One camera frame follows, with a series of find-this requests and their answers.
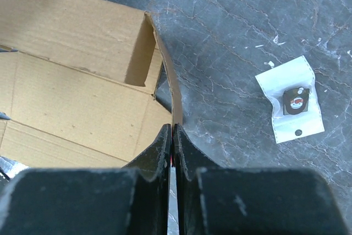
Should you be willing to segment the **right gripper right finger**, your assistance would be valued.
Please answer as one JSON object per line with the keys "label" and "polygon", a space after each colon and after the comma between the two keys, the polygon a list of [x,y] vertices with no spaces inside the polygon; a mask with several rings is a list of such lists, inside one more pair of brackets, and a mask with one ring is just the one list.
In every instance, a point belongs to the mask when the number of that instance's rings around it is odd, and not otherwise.
{"label": "right gripper right finger", "polygon": [[323,177],[304,168],[225,168],[173,132],[180,234],[347,234]]}

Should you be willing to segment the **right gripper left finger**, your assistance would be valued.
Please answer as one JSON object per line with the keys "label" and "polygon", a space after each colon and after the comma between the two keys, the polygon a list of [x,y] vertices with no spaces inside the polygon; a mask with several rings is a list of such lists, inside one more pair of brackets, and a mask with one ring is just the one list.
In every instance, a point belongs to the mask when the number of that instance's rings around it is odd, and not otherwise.
{"label": "right gripper left finger", "polygon": [[122,168],[31,168],[1,193],[1,234],[166,234],[171,126]]}

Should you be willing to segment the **brown cardboard box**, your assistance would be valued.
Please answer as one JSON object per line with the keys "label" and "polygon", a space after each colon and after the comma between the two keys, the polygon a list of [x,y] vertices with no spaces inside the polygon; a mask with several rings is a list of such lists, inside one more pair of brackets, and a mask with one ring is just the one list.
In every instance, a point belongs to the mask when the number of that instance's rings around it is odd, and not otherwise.
{"label": "brown cardboard box", "polygon": [[183,121],[148,12],[104,0],[1,0],[1,155],[29,167],[119,167]]}

